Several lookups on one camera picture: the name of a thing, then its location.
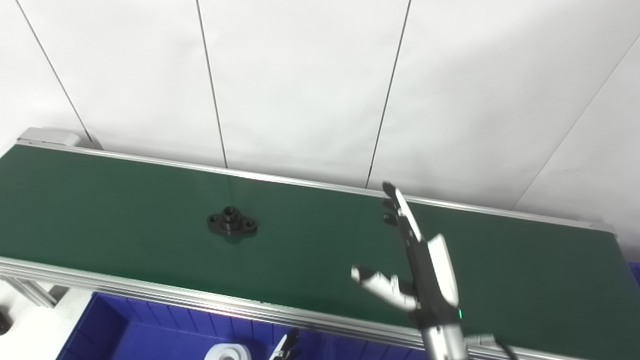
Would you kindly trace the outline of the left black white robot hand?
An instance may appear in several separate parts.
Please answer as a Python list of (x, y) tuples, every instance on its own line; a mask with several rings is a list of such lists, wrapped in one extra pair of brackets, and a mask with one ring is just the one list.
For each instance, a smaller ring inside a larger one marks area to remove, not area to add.
[(300, 340), (299, 332), (299, 328), (293, 327), (283, 335), (270, 354), (269, 360), (296, 360), (302, 353), (297, 348)]

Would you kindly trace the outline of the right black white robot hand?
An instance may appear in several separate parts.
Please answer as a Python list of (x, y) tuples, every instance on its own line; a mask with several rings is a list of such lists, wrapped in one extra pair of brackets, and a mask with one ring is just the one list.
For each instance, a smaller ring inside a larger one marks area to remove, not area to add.
[(382, 203), (389, 210), (383, 220), (398, 229), (413, 279), (403, 281), (362, 265), (352, 265), (350, 278), (385, 303), (409, 313), (419, 330), (460, 325), (457, 280), (445, 237), (436, 234), (426, 239), (400, 189), (384, 181), (382, 190), (387, 195)]

